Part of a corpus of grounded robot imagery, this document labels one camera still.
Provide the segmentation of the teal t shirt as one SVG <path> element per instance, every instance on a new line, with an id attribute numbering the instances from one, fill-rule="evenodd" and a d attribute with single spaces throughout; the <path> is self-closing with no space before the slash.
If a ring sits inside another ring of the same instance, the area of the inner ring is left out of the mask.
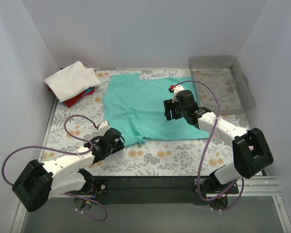
<path id="1" fill-rule="evenodd" d="M 179 82 L 194 91 L 190 77 L 169 77 L 144 80 L 138 73 L 113 75 L 109 81 L 103 104 L 105 119 L 121 132 L 125 147 L 142 145 L 150 140 L 207 139 L 209 133 L 189 125 L 185 119 L 167 121 L 165 100 L 173 97 L 168 88 Z"/>

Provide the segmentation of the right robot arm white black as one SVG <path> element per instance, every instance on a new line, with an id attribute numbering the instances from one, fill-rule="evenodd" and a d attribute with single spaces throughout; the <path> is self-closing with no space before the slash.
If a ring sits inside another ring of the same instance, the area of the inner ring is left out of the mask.
<path id="1" fill-rule="evenodd" d="M 250 179 L 274 162 L 263 132 L 247 130 L 219 119 L 206 107 L 199 107 L 190 90 L 171 86 L 172 99 L 164 101 L 167 120 L 184 118 L 199 130 L 209 132 L 232 148 L 233 161 L 215 170 L 200 184 L 200 188 L 220 193 L 239 178 Z"/>

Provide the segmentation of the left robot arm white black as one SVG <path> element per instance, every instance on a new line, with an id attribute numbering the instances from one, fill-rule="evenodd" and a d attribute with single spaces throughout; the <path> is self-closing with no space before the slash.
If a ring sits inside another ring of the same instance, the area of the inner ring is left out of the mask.
<path id="1" fill-rule="evenodd" d="M 70 191 L 89 194 L 94 177 L 86 167 L 104 160 L 124 148 L 120 131 L 110 128 L 77 150 L 46 162 L 30 161 L 12 185 L 12 191 L 28 212 L 41 208 L 50 198 Z"/>

